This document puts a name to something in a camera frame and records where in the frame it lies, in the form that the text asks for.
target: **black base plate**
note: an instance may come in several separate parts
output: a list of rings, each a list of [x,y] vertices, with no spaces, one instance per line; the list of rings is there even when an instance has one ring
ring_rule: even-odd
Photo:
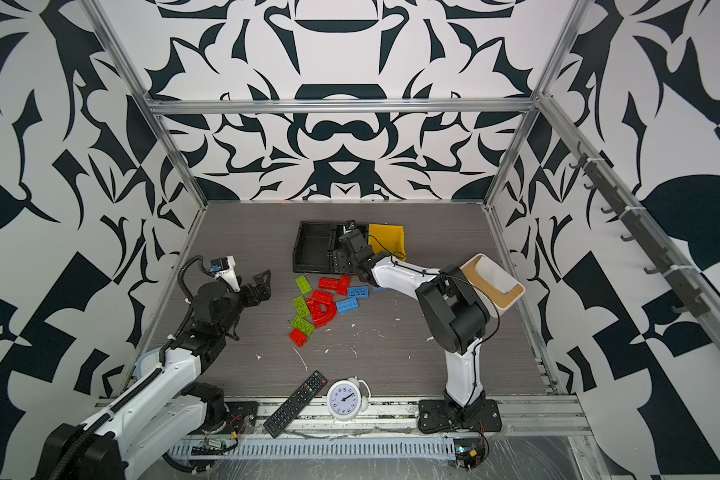
[[[418,429],[423,433],[454,432],[469,429],[480,431],[480,424],[486,432],[501,430],[501,416],[495,400],[483,398],[475,400],[469,410],[469,418],[462,418],[461,409],[447,400],[420,400],[418,403]]]
[[[224,405],[230,411],[226,415],[226,425],[216,432],[216,435],[229,435],[232,432],[246,433],[247,425],[254,426],[256,424],[256,414],[259,411],[258,402],[224,402]],[[202,435],[203,433],[198,429],[190,432],[190,435]]]

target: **clock face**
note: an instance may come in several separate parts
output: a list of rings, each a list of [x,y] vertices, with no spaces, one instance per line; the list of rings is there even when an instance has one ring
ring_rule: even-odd
[[[348,385],[342,385],[336,387],[336,389],[331,392],[331,398],[328,399],[328,404],[337,414],[349,415],[355,411],[355,408],[360,402],[359,397],[360,394],[357,389],[353,389]]]

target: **green lego brick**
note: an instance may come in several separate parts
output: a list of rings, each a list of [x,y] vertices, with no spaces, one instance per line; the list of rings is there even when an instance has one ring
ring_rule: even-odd
[[[309,285],[307,277],[305,277],[304,275],[301,275],[299,278],[296,279],[296,284],[298,285],[298,289],[302,292],[303,295],[306,295],[307,293],[312,291],[312,287]]]
[[[293,299],[293,306],[296,307],[296,313],[301,318],[307,318],[310,315],[309,307],[307,306],[307,302],[304,300],[303,296],[298,296]]]
[[[302,333],[304,333],[304,335],[307,336],[310,336],[312,332],[315,331],[315,326],[310,322],[307,322],[300,316],[291,320],[291,325],[293,325],[293,328],[299,329]]]

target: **yellow plastic bin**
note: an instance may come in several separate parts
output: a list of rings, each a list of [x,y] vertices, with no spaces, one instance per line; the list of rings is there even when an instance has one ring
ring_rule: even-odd
[[[380,254],[386,251],[384,249],[386,247],[387,250],[393,252],[400,260],[405,260],[404,241],[405,232],[401,225],[370,224],[368,226],[368,245],[373,248],[374,254]]]

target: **transparent plastic sheet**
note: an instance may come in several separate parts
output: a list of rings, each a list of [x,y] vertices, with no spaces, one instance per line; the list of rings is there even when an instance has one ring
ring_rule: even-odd
[[[240,445],[246,442],[241,438]],[[218,480],[264,480],[269,478],[395,478],[439,480],[441,478],[504,480],[600,478],[594,442],[585,436],[489,436],[490,454],[472,471],[457,468],[442,455],[388,456],[387,458],[279,458],[221,459],[207,473],[194,475]],[[140,477],[142,480],[192,478],[174,470],[162,459]]]

